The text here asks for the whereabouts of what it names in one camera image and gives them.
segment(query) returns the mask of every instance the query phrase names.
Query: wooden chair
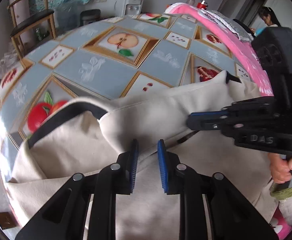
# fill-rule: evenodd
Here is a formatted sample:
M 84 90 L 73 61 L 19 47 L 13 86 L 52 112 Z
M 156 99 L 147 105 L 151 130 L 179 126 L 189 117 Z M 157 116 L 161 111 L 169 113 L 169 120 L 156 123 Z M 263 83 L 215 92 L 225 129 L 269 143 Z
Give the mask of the wooden chair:
M 16 38 L 18 40 L 19 45 L 21 46 L 23 53 L 25 53 L 25 47 L 22 43 L 22 39 L 20 35 L 24 33 L 25 31 L 28 31 L 29 29 L 33 28 L 34 26 L 44 22 L 48 21 L 48 26 L 50 30 L 50 34 L 52 35 L 53 39 L 56 38 L 56 29 L 55 29 L 55 23 L 54 23 L 54 10 L 48 9 L 48 0 L 44 0 L 45 2 L 45 10 L 40 11 L 33 16 L 27 18 L 23 22 L 19 23 L 18 25 L 16 24 L 16 17 L 15 17 L 15 12 L 14 12 L 14 4 L 18 3 L 21 0 L 15 0 L 12 2 L 7 9 L 10 9 L 10 13 L 12 15 L 13 19 L 13 24 L 14 24 L 14 29 L 12 33 L 10 34 L 10 37 L 12 39 L 13 45 L 16 49 L 17 55 L 19 56 L 20 59 L 22 59 L 22 53 L 16 43 Z

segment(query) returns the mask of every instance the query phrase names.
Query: woman's hair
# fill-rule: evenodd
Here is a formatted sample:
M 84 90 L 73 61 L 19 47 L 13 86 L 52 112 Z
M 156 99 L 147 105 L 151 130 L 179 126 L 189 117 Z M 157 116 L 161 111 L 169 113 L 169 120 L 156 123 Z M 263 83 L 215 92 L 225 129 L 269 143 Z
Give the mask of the woman's hair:
M 270 7 L 266 7 L 266 6 L 261 7 L 258 11 L 258 14 L 260 18 L 262 18 L 263 16 L 267 17 L 268 15 L 270 15 L 271 22 L 281 27 L 274 11 Z

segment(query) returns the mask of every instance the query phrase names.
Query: black chair seat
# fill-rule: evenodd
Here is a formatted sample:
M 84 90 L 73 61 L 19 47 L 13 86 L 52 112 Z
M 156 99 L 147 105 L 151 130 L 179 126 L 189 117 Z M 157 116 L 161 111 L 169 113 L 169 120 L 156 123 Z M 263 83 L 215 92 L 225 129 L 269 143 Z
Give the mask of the black chair seat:
M 51 9 L 47 9 L 47 10 L 43 10 L 39 13 L 36 13 L 34 15 L 32 15 L 31 17 L 27 18 L 25 21 L 21 22 L 20 24 L 18 24 L 12 31 L 12 33 L 10 34 L 10 37 L 13 37 L 14 35 L 16 35 L 17 33 L 19 33 L 20 31 L 22 31 L 23 29 L 27 28 L 29 25 L 32 25 L 33 23 L 45 18 L 48 15 L 51 15 L 54 13 L 54 10 Z

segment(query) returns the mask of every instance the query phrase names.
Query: green leaf illustration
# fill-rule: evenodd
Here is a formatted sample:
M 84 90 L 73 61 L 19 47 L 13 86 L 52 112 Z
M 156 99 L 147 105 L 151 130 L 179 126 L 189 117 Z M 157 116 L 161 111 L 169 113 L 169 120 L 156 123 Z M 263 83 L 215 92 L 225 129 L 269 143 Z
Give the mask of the green leaf illustration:
M 134 54 L 129 49 L 121 49 L 118 53 L 126 57 L 134 56 Z
M 157 20 L 158 23 L 162 23 L 164 20 L 168 20 L 167 17 L 161 17 Z
M 43 106 L 43 109 L 46 111 L 47 114 L 49 113 L 49 108 L 48 107 Z
M 49 92 L 45 93 L 44 102 L 50 104 L 51 106 L 54 104 Z

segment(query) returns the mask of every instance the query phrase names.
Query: black bag strap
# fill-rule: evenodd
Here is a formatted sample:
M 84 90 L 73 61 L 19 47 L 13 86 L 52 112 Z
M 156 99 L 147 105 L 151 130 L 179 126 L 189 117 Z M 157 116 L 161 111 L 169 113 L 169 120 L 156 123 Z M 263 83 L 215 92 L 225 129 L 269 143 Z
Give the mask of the black bag strap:
M 230 80 L 241 83 L 238 77 L 235 77 L 232 74 L 230 74 L 228 71 L 226 71 L 226 84 L 228 84 Z
M 58 111 L 52 118 L 48 119 L 33 133 L 33 135 L 28 139 L 29 149 L 31 149 L 36 142 L 51 133 L 57 127 L 86 111 L 90 111 L 96 119 L 100 119 L 107 113 L 105 109 L 88 102 L 75 102 L 70 104 L 69 106 L 66 106 Z

